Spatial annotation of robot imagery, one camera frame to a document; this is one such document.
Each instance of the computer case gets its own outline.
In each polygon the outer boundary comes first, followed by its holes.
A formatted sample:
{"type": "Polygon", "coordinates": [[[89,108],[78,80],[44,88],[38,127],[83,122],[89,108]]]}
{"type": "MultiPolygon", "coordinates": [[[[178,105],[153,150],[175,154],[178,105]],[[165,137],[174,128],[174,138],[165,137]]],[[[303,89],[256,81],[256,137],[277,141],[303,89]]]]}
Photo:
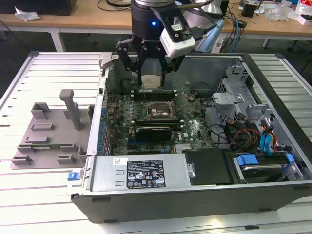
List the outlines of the computer case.
{"type": "Polygon", "coordinates": [[[22,11],[69,16],[76,5],[76,0],[0,0],[0,13],[15,12],[15,6],[22,11]]]}

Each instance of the sticker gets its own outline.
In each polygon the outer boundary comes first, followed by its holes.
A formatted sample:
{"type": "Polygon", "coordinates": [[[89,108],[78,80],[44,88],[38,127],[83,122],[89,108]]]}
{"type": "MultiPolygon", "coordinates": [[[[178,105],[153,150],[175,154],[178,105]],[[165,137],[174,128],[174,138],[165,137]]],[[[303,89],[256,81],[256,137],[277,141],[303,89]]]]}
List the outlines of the sticker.
{"type": "Polygon", "coordinates": [[[127,165],[128,158],[122,157],[122,158],[113,158],[113,165],[127,165]]]}
{"type": "Polygon", "coordinates": [[[127,162],[127,187],[128,189],[166,187],[162,160],[127,162]]]}
{"type": "Polygon", "coordinates": [[[171,25],[171,28],[175,31],[180,31],[183,30],[181,24],[175,24],[175,25],[171,25]]]}

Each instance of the blue object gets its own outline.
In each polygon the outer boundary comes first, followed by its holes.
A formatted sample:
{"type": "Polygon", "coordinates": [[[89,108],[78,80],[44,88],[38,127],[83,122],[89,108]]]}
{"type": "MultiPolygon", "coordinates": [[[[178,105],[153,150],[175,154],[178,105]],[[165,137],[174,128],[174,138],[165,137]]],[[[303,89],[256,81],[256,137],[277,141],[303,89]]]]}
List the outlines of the blue object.
{"type": "Polygon", "coordinates": [[[287,154],[286,157],[287,157],[289,163],[294,162],[294,158],[293,158],[292,154],[287,154]]]}
{"type": "Polygon", "coordinates": [[[264,149],[265,136],[266,136],[265,134],[262,134],[262,135],[261,135],[261,138],[260,138],[260,145],[259,145],[260,150],[263,150],[263,149],[264,149]]]}
{"type": "Polygon", "coordinates": [[[162,149],[162,150],[161,150],[161,153],[162,153],[162,154],[165,154],[166,152],[168,152],[168,149],[162,149]]]}
{"type": "Polygon", "coordinates": [[[79,175],[80,175],[79,172],[70,172],[68,173],[67,180],[68,181],[80,180],[79,175]]]}
{"type": "Polygon", "coordinates": [[[268,153],[269,155],[272,155],[272,152],[270,151],[271,140],[272,140],[272,136],[267,135],[267,138],[265,139],[265,143],[264,143],[264,152],[268,153]]]}
{"type": "Polygon", "coordinates": [[[258,164],[258,160],[255,155],[240,155],[237,157],[237,161],[240,166],[258,164]]]}
{"type": "Polygon", "coordinates": [[[218,39],[218,36],[221,33],[223,25],[224,25],[224,20],[220,19],[217,22],[217,26],[206,34],[207,35],[206,38],[201,40],[196,50],[201,51],[201,52],[211,51],[213,48],[213,45],[215,44],[216,40],[218,39]]]}

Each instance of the white table leg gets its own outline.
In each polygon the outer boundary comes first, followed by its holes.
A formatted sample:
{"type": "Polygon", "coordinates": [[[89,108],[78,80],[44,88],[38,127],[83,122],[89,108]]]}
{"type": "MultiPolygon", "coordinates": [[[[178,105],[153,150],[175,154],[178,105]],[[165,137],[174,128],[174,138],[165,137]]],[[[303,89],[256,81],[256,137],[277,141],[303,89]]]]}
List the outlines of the white table leg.
{"type": "Polygon", "coordinates": [[[64,42],[63,42],[63,38],[62,35],[59,32],[58,28],[54,28],[50,31],[52,40],[54,42],[54,46],[57,50],[57,52],[65,52],[65,46],[64,46],[64,42]]]}
{"type": "Polygon", "coordinates": [[[264,49],[266,49],[266,48],[269,46],[270,41],[271,41],[271,39],[265,39],[265,41],[264,41],[262,47],[263,47],[264,49]]]}
{"type": "Polygon", "coordinates": [[[218,37],[218,39],[215,41],[213,48],[211,49],[211,53],[218,54],[220,53],[222,43],[224,39],[226,38],[226,33],[221,33],[218,37]]]}
{"type": "Polygon", "coordinates": [[[0,31],[0,40],[5,41],[7,40],[6,34],[4,33],[4,31],[0,31]]]}

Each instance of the motherboard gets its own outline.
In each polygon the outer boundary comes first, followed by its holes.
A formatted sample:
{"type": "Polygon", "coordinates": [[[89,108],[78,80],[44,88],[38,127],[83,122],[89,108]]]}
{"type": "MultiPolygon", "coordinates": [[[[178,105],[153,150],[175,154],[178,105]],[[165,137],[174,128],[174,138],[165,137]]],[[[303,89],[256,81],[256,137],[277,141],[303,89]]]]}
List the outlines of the motherboard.
{"type": "Polygon", "coordinates": [[[103,146],[97,154],[174,154],[212,147],[202,118],[206,98],[195,97],[189,91],[108,92],[101,120],[103,146]],[[105,140],[110,149],[104,146],[105,140]]]}

